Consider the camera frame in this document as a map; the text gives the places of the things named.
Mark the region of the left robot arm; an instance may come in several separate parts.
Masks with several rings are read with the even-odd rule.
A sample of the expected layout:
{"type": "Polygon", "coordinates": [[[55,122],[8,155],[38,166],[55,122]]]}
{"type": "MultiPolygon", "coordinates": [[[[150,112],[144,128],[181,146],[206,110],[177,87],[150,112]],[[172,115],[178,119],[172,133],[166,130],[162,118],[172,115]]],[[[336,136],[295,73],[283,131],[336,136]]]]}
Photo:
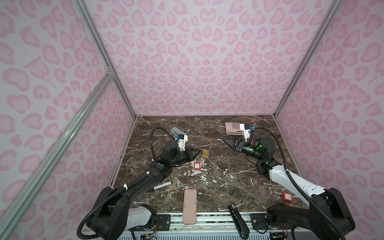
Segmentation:
{"type": "Polygon", "coordinates": [[[192,147],[181,151],[176,141],[166,142],[162,153],[144,173],[121,187],[106,187],[100,192],[92,210],[81,220],[77,237],[81,240],[117,240],[127,229],[152,228],[156,210],[148,206],[132,208],[132,204],[164,181],[175,167],[194,161],[201,152],[192,147]]]}

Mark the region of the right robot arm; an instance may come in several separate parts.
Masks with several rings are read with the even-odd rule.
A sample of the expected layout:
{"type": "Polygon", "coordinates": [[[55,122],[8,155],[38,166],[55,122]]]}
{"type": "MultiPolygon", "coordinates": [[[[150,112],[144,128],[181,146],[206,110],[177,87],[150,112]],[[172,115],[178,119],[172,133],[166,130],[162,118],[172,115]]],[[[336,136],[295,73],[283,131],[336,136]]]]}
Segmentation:
{"type": "Polygon", "coordinates": [[[256,159],[258,173],[277,183],[300,198],[306,209],[285,204],[275,204],[267,209],[267,226],[276,228],[290,225],[293,229],[312,231],[320,240],[344,240],[356,229],[356,223],[340,191],[326,189],[296,175],[287,168],[287,163],[275,160],[276,151],[282,151],[280,143],[263,137],[253,145],[242,138],[225,138],[223,142],[235,152],[256,159]]]}

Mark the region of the brass padlock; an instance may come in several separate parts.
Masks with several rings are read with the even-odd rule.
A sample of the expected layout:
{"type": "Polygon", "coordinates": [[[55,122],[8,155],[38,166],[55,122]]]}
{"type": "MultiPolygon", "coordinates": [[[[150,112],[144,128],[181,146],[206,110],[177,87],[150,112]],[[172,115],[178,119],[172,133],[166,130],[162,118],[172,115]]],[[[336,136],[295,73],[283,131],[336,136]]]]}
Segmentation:
{"type": "Polygon", "coordinates": [[[202,157],[205,158],[205,159],[208,159],[209,158],[209,150],[207,149],[203,149],[203,152],[202,152],[202,157]]]}

